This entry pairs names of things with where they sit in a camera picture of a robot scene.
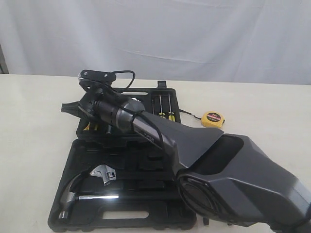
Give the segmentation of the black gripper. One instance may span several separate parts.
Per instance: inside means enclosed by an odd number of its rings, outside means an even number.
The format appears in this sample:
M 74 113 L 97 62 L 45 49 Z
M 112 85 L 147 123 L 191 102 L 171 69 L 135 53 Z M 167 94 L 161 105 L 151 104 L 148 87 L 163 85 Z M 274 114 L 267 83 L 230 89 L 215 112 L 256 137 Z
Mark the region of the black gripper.
M 106 85 L 92 85 L 79 102 L 62 103 L 61 112 L 82 118 L 83 113 L 88 118 L 81 119 L 82 129 L 93 120 L 107 120 L 107 102 L 105 101 Z

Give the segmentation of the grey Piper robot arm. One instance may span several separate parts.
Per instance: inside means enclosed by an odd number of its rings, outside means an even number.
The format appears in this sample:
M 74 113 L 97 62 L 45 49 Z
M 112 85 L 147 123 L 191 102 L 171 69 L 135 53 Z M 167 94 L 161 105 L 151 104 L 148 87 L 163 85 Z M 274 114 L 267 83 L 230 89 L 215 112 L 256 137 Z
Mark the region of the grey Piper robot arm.
M 170 121 L 156 101 L 107 85 L 88 85 L 61 111 L 138 134 L 160 149 L 182 200 L 201 216 L 245 227 L 264 223 L 276 233 L 311 230 L 310 190 L 248 136 Z

